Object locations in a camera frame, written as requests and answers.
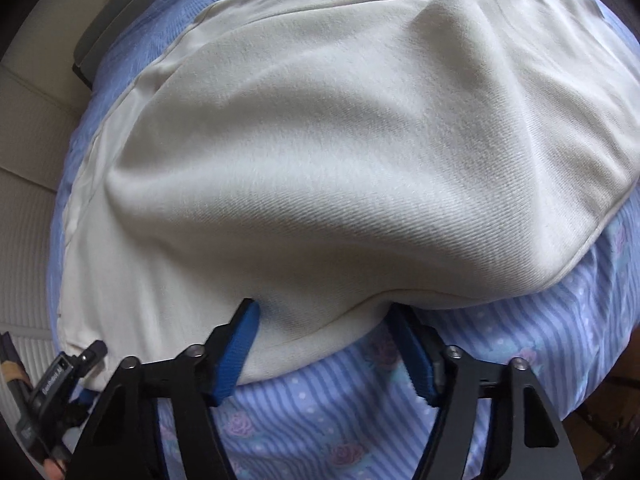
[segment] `cream fleece blanket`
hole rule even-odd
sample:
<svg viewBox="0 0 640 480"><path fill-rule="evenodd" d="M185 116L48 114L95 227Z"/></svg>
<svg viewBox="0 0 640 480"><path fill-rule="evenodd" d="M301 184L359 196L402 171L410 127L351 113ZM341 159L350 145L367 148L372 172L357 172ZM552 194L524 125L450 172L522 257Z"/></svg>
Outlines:
<svg viewBox="0 0 640 480"><path fill-rule="evenodd" d="M560 280L640 170L640 75L593 0L225 0L127 89L65 211L58 331L171 358L244 297L242 382L390 301Z"/></svg>

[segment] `black clamp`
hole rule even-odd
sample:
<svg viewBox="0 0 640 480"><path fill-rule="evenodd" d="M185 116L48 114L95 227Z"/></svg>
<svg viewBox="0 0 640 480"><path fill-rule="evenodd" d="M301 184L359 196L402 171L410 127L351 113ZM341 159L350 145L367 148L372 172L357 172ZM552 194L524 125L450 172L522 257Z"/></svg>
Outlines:
<svg viewBox="0 0 640 480"><path fill-rule="evenodd" d="M82 432L66 480L168 480L158 398L171 399L186 477L236 480L209 408L233 393L259 314L255 301L244 300L227 325L175 359L125 358Z"/></svg>
<svg viewBox="0 0 640 480"><path fill-rule="evenodd" d="M393 305L386 323L416 393L439 408L413 480L462 478L478 399L492 400L479 479L582 479L562 423L526 360L476 360L446 346L406 305Z"/></svg>
<svg viewBox="0 0 640 480"><path fill-rule="evenodd" d="M189 346L175 359L142 364L136 357L125 358L88 419L66 480L168 480L158 398L171 400L186 477L237 480L210 408L233 393L257 333L259 316L258 304L244 300L231 322L217 327L204 344ZM478 399L492 400L478 479L581 479L562 424L527 361L515 358L501 365L476 360L457 346L446 346L437 331L423 325L406 305L394 304L385 320L417 395L439 408L413 480L462 478ZM44 444L43 456L51 455L51 446L62 444L60 431L68 423L42 414L61 413L59 406L64 411L71 384L75 386L76 378L87 373L105 351L104 345L96 342L77 358L61 354L37 388L27 396L14 394L27 413L23 417L27 422L23 424L21 419L18 426L31 428L33 441ZM9 354L0 353L0 358L19 363L15 349ZM20 376L20 370L10 373ZM28 388L20 382L18 377L10 387ZM38 391L45 395L42 402L35 400ZM39 452L37 446L28 449L33 456Z"/></svg>
<svg viewBox="0 0 640 480"><path fill-rule="evenodd" d="M18 439L36 462L46 458L70 460L71 453L62 442L70 428L87 419L93 398L80 396L70 402L78 386L106 355L102 341L94 341L79 356L64 352L44 372L33 387L9 333L0 334L0 363L4 379L20 410L16 424Z"/></svg>

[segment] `blue fabric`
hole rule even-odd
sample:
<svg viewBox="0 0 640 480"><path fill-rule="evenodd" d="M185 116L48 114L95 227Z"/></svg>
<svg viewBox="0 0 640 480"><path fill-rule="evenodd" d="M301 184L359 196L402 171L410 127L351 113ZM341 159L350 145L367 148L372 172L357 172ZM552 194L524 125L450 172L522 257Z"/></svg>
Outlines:
<svg viewBox="0 0 640 480"><path fill-rule="evenodd" d="M398 306L392 305L385 317L386 328L400 352L416 395L425 399L431 406L437 406L438 391L435 383L433 362L425 354L418 338L412 332L409 323Z"/></svg>
<svg viewBox="0 0 640 480"><path fill-rule="evenodd" d="M75 131L52 223L48 298L52 326L60 295L62 211L94 131L118 95L209 4L157 0L113 45ZM602 3L610 26L638 53L631 32ZM600 383L640 318L640 188L561 283L512 300L421 313L445 343L493 362L532 363L564 416ZM274 380L240 386L214 410L239 479L411 478L434 421L414 393L385 326L348 348ZM184 478L170 406L159 410L172 479ZM479 471L488 405L481 402L466 476Z"/></svg>

